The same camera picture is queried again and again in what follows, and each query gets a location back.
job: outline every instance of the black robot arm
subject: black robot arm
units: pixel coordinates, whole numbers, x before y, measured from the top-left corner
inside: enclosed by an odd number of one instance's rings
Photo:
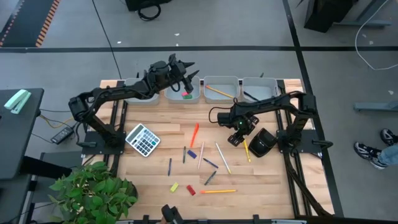
[[[298,108],[290,102],[292,98],[298,99]],[[237,130],[235,134],[228,138],[232,145],[237,146],[243,142],[243,136],[249,135],[255,128],[255,124],[259,122],[255,114],[275,110],[286,110],[295,116],[294,122],[287,126],[287,139],[285,139],[291,145],[297,145],[300,141],[301,131],[308,119],[317,116],[315,96],[294,91],[253,103],[238,103],[235,100],[235,104],[231,107],[229,113],[217,114],[217,122],[220,126]]]
[[[163,90],[180,82],[185,86],[185,90],[191,93],[192,78],[199,72],[195,71],[191,75],[184,77],[186,68],[192,66],[193,62],[177,61],[175,54],[170,55],[169,62],[156,62],[150,65],[149,71],[144,71],[144,78],[130,86],[114,88],[95,88],[90,92],[81,93],[69,101],[69,108],[76,121],[86,123],[101,135],[107,146],[113,147],[118,144],[124,144],[122,132],[117,132],[110,124],[104,124],[95,116],[101,105],[107,101],[123,100],[127,98],[149,99],[160,90]]]

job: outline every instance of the calculator screen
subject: calculator screen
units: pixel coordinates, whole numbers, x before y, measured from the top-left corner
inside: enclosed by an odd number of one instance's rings
[[[144,127],[142,125],[138,126],[138,128],[130,135],[127,141],[131,142],[143,128]]]

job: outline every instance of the yellow eraser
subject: yellow eraser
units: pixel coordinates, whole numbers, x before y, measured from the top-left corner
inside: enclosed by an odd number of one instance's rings
[[[173,187],[170,188],[170,192],[174,193],[175,190],[177,189],[177,187],[178,187],[178,183],[176,182],[176,183],[173,184]]]

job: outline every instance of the gray plastic bin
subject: gray plastic bin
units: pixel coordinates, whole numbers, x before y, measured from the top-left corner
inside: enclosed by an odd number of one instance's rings
[[[204,78],[203,81],[203,92],[205,94],[206,103],[233,103],[233,99],[231,99],[230,97],[207,89],[207,85],[239,99],[241,92],[239,87],[239,80],[237,77],[207,76]]]
[[[125,85],[133,85],[134,83],[142,80],[141,78],[128,78],[124,81]],[[157,105],[159,104],[159,94],[155,94],[151,99],[148,100],[139,100],[137,98],[128,98],[125,99],[126,102],[130,105]]]
[[[278,83],[275,78],[243,78],[242,89],[258,100],[265,100],[279,94]],[[243,99],[246,102],[255,101],[246,96],[243,91]]]
[[[192,87],[193,91],[191,92],[192,99],[184,100],[182,98],[182,93],[185,92],[183,83],[180,83],[180,91],[174,92],[171,87],[168,87],[164,95],[169,100],[169,103],[183,103],[183,104],[193,104],[198,103],[200,98],[200,79],[198,77],[192,78]]]

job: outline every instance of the sneaker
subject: sneaker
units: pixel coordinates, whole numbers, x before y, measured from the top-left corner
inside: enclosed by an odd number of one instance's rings
[[[354,144],[354,150],[362,159],[369,161],[375,168],[384,169],[387,167],[387,165],[379,161],[381,150],[369,147],[359,142]]]
[[[398,137],[387,128],[380,131],[380,138],[388,146],[393,146],[398,142]]]

